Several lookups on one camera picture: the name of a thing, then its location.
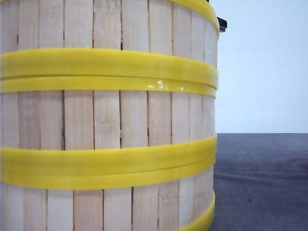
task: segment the wooden slat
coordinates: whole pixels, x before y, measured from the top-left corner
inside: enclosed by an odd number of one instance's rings
[[[19,2],[18,50],[38,48],[39,2]],[[19,147],[40,149],[39,93],[19,92]],[[46,190],[24,188],[24,230],[46,228]]]
[[[38,47],[63,47],[64,2],[39,1]],[[62,150],[62,91],[40,92],[41,149]],[[73,191],[48,190],[47,230],[73,230]]]
[[[120,50],[120,0],[96,0],[94,9],[93,47]],[[120,148],[119,91],[94,91],[94,131],[95,149]],[[130,222],[131,203],[122,204],[122,202],[130,202],[130,200],[130,188],[104,190],[103,228],[105,231],[127,230],[125,224]]]
[[[205,19],[205,58],[204,62],[217,68],[217,41],[218,36],[213,24]],[[203,96],[203,121],[204,138],[215,134],[215,100],[210,96]],[[214,167],[205,171],[205,207],[208,208],[212,201]]]
[[[150,52],[172,55],[172,3],[149,0]],[[171,93],[148,93],[149,146],[171,144]],[[179,184],[157,185],[158,230],[176,230],[179,220]],[[157,190],[153,191],[156,199]]]
[[[93,1],[64,3],[64,46],[92,48]],[[93,149],[93,91],[64,91],[65,149]],[[103,191],[74,191],[74,230],[103,229]]]
[[[18,1],[1,5],[1,53],[17,50]],[[18,147],[17,93],[1,94],[1,146]],[[1,183],[1,230],[23,231],[23,188]]]
[[[122,0],[123,49],[149,52],[148,2]],[[121,91],[122,147],[148,145],[147,92]],[[153,185],[133,188],[132,230],[153,230],[157,216]]]
[[[173,55],[191,58],[192,11],[173,4]],[[189,94],[172,93],[172,143],[187,142],[189,132]],[[193,221],[194,176],[180,179],[179,228]]]
[[[205,54],[205,19],[200,14],[192,14],[192,59],[203,62]],[[190,95],[190,125],[191,141],[203,139],[203,110],[202,95]],[[206,174],[201,172],[195,176],[195,219],[205,211],[205,193],[209,185],[206,185]]]

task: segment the wooden bucket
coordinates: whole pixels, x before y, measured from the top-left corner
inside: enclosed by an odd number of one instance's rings
[[[216,68],[218,28],[212,13],[203,0],[6,0],[1,53],[105,48],[178,56]],[[98,150],[199,141],[215,135],[214,99],[151,90],[2,89],[1,145]],[[203,230],[213,218],[213,167],[136,187],[21,185],[2,178],[3,231]]]

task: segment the gray floor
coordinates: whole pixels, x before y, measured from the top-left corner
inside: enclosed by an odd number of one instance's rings
[[[211,231],[308,231],[308,134],[219,134]]]

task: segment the white wall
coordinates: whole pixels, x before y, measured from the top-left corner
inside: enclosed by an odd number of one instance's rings
[[[308,133],[308,0],[211,0],[218,133]]]

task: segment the barrel hoop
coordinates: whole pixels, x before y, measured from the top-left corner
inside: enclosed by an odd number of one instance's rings
[[[216,68],[137,51],[54,48],[1,55],[1,91],[155,90],[215,97]]]
[[[214,25],[219,37],[219,21],[216,17],[214,9],[207,1],[205,0],[169,0],[169,1],[185,6],[191,9],[192,11],[201,14],[206,19],[208,19]]]
[[[179,229],[178,231],[207,231],[211,227],[215,213],[215,193],[213,192],[213,200],[208,209],[193,223]]]
[[[186,143],[104,150],[2,147],[1,180],[43,189],[123,188],[177,180],[215,163],[217,136]]]

